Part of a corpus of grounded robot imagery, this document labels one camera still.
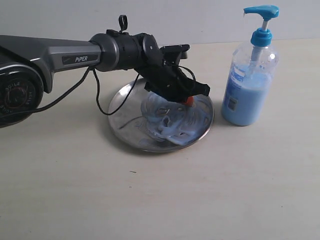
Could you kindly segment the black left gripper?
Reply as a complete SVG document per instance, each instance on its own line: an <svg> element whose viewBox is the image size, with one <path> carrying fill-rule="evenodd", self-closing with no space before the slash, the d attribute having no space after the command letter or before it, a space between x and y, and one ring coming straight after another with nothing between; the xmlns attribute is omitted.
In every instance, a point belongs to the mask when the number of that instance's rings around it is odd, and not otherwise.
<svg viewBox="0 0 320 240"><path fill-rule="evenodd" d="M195 75L191 78L180 69L180 66L161 59L159 62L144 62L136 66L136 72L145 79L144 89L164 98L169 102L182 103L192 107L194 97L197 95L208 96L210 87L200 83Z"/></svg>

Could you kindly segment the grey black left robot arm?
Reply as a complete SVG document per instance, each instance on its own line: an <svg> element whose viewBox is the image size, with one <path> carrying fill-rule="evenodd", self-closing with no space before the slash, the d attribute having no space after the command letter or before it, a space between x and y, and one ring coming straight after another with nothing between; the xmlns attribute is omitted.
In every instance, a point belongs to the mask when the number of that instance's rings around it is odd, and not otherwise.
<svg viewBox="0 0 320 240"><path fill-rule="evenodd" d="M147 33L130 35L109 29L89 41L2 35L0 37L0 125L15 125L41 112L54 74L85 68L87 72L135 70L145 89L170 102L207 96L210 87L186 75L179 65L189 45L159 47Z"/></svg>

